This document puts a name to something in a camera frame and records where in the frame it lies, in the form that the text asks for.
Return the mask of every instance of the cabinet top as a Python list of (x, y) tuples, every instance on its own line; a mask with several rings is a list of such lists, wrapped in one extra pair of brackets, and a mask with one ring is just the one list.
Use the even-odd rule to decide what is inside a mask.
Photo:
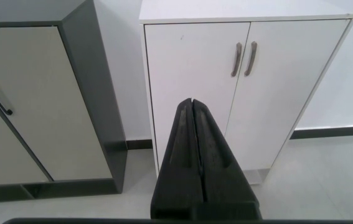
[(143, 0), (140, 24), (353, 19), (319, 0)]
[(0, 26), (55, 25), (84, 2), (86, 0), (0, 0)]

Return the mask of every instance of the dark gray cabinet frame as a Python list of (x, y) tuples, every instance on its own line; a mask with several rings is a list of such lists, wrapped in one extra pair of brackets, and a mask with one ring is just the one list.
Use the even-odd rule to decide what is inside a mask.
[(0, 192), (7, 192), (0, 201), (122, 193), (127, 146), (93, 0), (0, 0), (0, 27), (47, 26), (59, 30), (112, 178), (54, 182), (0, 110), (1, 118), (50, 181), (0, 186)]

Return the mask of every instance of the white wall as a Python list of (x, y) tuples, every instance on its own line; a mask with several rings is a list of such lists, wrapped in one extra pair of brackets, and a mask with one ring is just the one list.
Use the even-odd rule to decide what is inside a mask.
[[(328, 0), (353, 11), (353, 0)], [(353, 28), (313, 96), (297, 128), (353, 126)]]
[(115, 95), (128, 140), (151, 139), (139, 33), (141, 0), (95, 0)]
[[(326, 1), (353, 11), (353, 0)], [(126, 138), (149, 139), (138, 20), (141, 0), (95, 4)], [(297, 128), (340, 126), (353, 126), (353, 28)]]

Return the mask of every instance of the baseboard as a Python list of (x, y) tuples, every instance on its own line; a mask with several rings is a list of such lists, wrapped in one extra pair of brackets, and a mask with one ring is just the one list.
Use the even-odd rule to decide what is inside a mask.
[(290, 139), (353, 136), (353, 127), (295, 130)]
[(152, 149), (153, 141), (151, 139), (142, 139), (142, 140), (127, 140), (126, 146), (128, 150), (132, 149)]
[[(295, 130), (290, 139), (327, 138), (353, 136), (353, 127)], [(126, 141), (128, 149), (152, 149), (151, 139)]]

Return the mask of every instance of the gray floor tile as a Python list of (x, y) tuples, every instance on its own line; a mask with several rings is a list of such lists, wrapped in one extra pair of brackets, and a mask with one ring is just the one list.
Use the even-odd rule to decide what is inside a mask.
[(155, 184), (153, 150), (130, 150), (122, 194), (4, 202), (0, 223), (16, 217), (150, 218)]
[(293, 147), (282, 150), (267, 178), (253, 190), (265, 219), (341, 219), (316, 177)]
[[(129, 151), (125, 172), (120, 195), (0, 203), (0, 223), (14, 217), (149, 218), (153, 151)], [(353, 136), (290, 141), (253, 190), (265, 219), (353, 219)]]
[(306, 167), (317, 178), (346, 219), (353, 219), (353, 136), (292, 141)]

